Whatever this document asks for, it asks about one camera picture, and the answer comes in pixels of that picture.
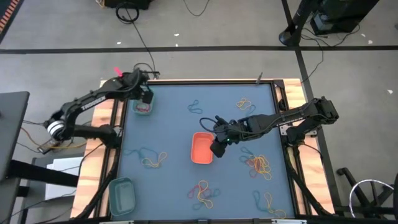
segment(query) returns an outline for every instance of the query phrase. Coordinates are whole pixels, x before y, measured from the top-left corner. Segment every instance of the tabletop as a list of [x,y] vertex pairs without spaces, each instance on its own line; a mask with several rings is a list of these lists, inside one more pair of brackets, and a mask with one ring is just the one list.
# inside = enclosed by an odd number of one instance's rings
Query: tabletop
[[[155,80],[153,82],[166,82],[166,80]],[[302,104],[304,104],[305,98],[303,95],[303,90],[302,90],[302,87],[300,84],[300,80],[299,79],[284,79],[283,82],[285,85],[285,92],[286,92],[286,97],[287,97],[289,107],[295,108],[295,107],[298,107],[298,106],[301,106]],[[277,97],[281,98],[281,94],[279,91],[277,91]],[[102,124],[109,123],[111,112],[112,112],[112,107],[113,107],[113,100],[108,100],[108,101],[103,102],[100,105],[97,105],[95,108],[95,111],[94,111],[92,125],[100,126]],[[116,124],[118,124],[120,122],[120,118],[121,118],[121,114],[122,114],[121,108],[122,108],[122,105],[120,103],[118,106],[118,110],[117,110]],[[258,112],[270,114],[270,112],[267,111],[267,108],[263,108],[263,109],[260,108]],[[239,119],[240,117],[243,117],[243,116],[244,116],[244,114],[234,114],[234,117],[232,118],[228,115],[227,119]],[[306,137],[305,143],[308,144],[309,146],[318,148],[316,138]],[[99,144],[100,144],[99,140],[89,140],[85,154],[91,152]],[[322,206],[326,210],[328,210],[329,212],[333,212],[333,204],[331,202],[330,193],[329,193],[328,186],[326,183],[325,172],[323,170],[323,166],[322,166],[322,162],[320,160],[319,154],[317,152],[315,152],[313,149],[308,148],[307,146],[300,146],[299,150],[300,150],[300,159],[302,162],[302,169],[303,169],[307,187],[310,189],[312,194],[314,194],[315,198],[322,204]],[[75,217],[83,210],[85,205],[87,205],[87,203],[92,198],[93,194],[95,193],[95,190],[98,188],[98,183],[100,181],[101,166],[102,166],[103,161],[104,161],[104,147],[96,150],[89,157],[87,157],[86,160],[84,161],[82,169],[81,169],[81,175],[80,175],[80,179],[79,179],[79,183],[78,183],[78,188],[76,191],[76,196],[75,196],[75,201],[73,204],[71,217]],[[195,185],[195,183],[194,183],[195,181],[193,179],[190,181],[190,184],[192,185],[192,187]],[[297,186],[295,189],[296,189],[296,193],[297,193],[298,207],[299,207],[300,213],[304,214],[305,209],[303,206],[302,195]],[[261,194],[264,193],[263,189],[261,189],[260,187],[258,187],[258,190],[260,190]],[[101,210],[99,213],[101,216],[106,215],[107,203],[108,203],[108,192],[105,192],[105,194],[103,196]],[[291,212],[289,212],[290,208],[286,207],[285,209],[288,211],[289,216],[291,216]]]

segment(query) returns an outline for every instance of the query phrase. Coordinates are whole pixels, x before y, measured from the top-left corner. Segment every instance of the gray floor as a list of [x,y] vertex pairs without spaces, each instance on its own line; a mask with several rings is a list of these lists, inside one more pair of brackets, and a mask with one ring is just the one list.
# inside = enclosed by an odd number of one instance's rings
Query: gray floor
[[[193,11],[203,1],[187,0]],[[288,0],[294,13],[299,0]],[[361,23],[361,30],[344,45],[398,45],[398,2],[381,0]],[[281,45],[277,35],[285,29],[278,0],[213,0],[201,17],[190,15],[180,0],[154,1],[142,12],[137,26],[151,47],[195,45]],[[338,42],[331,35],[328,42]],[[302,41],[302,45],[315,45]],[[94,0],[25,0],[0,49],[53,49],[89,47],[142,47],[133,26],[121,24],[111,9]],[[294,52],[162,52],[153,53],[161,78],[300,78]],[[321,52],[303,52],[308,72]],[[310,79],[315,96],[333,100],[340,114],[325,136],[334,169],[348,167],[358,180],[392,182],[398,170],[395,114],[398,107],[397,51],[325,52],[325,61]],[[137,62],[150,62],[146,53],[0,55],[0,91],[31,93],[26,119],[43,121],[64,102],[97,88],[100,79],[114,76],[113,67],[130,70]],[[92,111],[79,117],[90,120]],[[26,126],[38,141],[49,137],[44,128]],[[19,141],[33,147],[21,134]],[[59,154],[73,154],[71,149]],[[14,157],[30,162],[40,156],[17,147]],[[343,203],[349,188],[336,177]],[[29,212],[28,223],[52,218],[70,205],[49,205]],[[21,208],[21,200],[15,211]]]

